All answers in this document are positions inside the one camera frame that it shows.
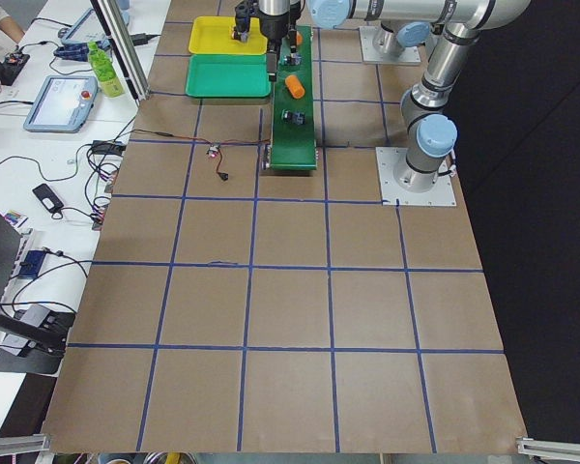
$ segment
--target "black wall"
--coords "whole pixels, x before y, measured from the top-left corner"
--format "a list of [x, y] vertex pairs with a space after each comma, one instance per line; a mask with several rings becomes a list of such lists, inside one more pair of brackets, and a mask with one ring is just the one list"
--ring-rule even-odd
[[580, 443], [580, 0], [483, 33], [447, 114], [528, 434]]

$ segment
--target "green tray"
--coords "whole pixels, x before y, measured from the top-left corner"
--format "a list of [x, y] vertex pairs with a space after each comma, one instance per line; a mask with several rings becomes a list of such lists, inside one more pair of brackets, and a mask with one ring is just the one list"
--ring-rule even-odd
[[193, 55], [185, 93], [204, 98], [262, 98], [271, 93], [264, 55]]
[[[268, 167], [280, 170], [314, 170], [316, 169], [316, 142], [313, 121], [313, 91], [311, 75], [311, 27], [298, 26], [303, 36], [299, 45], [302, 62], [299, 66], [279, 65], [277, 82], [274, 86], [273, 129], [271, 152]], [[287, 40], [281, 46], [281, 59], [290, 54]], [[295, 100], [288, 92], [284, 79], [288, 74], [296, 74], [305, 88], [305, 95]], [[297, 126], [284, 122], [283, 110], [301, 111], [305, 115], [305, 124]]]

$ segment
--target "blue joint cap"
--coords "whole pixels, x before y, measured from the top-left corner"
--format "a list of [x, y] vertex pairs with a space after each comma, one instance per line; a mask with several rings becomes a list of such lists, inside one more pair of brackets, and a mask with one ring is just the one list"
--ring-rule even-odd
[[397, 32], [397, 41], [404, 48], [409, 46], [417, 46], [422, 44], [427, 39], [429, 35], [429, 23], [416, 21], [410, 22], [402, 27]]
[[430, 114], [420, 122], [417, 129], [419, 147], [432, 158], [448, 155], [456, 140], [455, 123], [442, 114]]
[[350, 14], [351, 0], [307, 0], [311, 17], [317, 26], [333, 29]]

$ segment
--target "orange cylinder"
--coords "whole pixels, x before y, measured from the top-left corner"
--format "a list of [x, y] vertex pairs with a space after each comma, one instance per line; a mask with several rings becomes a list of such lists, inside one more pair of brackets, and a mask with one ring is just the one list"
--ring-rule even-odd
[[293, 98], [297, 100], [303, 98], [305, 95], [305, 87], [295, 74], [288, 75], [286, 77], [285, 83], [286, 87], [290, 91], [290, 95], [292, 95]]

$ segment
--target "white table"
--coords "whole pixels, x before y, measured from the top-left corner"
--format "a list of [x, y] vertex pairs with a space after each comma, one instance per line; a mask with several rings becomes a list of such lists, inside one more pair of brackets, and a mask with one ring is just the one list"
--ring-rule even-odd
[[[145, 32], [160, 34], [170, 0], [131, 0], [131, 33]], [[90, 4], [86, 0], [48, 0], [39, 16], [58, 21], [74, 23]], [[58, 43], [56, 32], [61, 26], [37, 21], [26, 33], [21, 44], [33, 44], [52, 40]], [[139, 46], [138, 57], [144, 72], [151, 69], [159, 40], [152, 40]], [[39, 93], [44, 79], [55, 72], [48, 66], [53, 58], [54, 46], [34, 45], [24, 51], [31, 55], [30, 61], [17, 78], [13, 87], [4, 87], [0, 94], [3, 100], [33, 101]], [[54, 66], [66, 73], [74, 69], [88, 68], [86, 63], [63, 62], [57, 60]], [[99, 93], [95, 107], [80, 132], [75, 134], [32, 133], [22, 128], [29, 106], [0, 106], [0, 160], [9, 156], [24, 156], [37, 160], [48, 178], [66, 177], [74, 172], [74, 156], [78, 147], [93, 139], [113, 139], [125, 124], [136, 114], [137, 106], [129, 92], [118, 98], [109, 99]], [[51, 187], [66, 206], [88, 211], [90, 208], [84, 197], [84, 184], [91, 170], [82, 150], [79, 158], [78, 174], [64, 182], [51, 183]], [[37, 231], [35, 247], [62, 249], [78, 260], [92, 259], [99, 233], [91, 228], [92, 222], [77, 212], [66, 211], [65, 218], [54, 220], [32, 194], [33, 187], [43, 183], [37, 166], [22, 159], [12, 159], [0, 166], [0, 213], [15, 210], [28, 216], [25, 227]], [[48, 256], [44, 269], [64, 264], [65, 260]], [[35, 282], [22, 294], [20, 301], [56, 301], [77, 309], [84, 288], [85, 278], [77, 266], [68, 266], [55, 271]], [[21, 283], [16, 283], [10, 291], [16, 291]], [[23, 374], [0, 373], [0, 427], [23, 381]]]

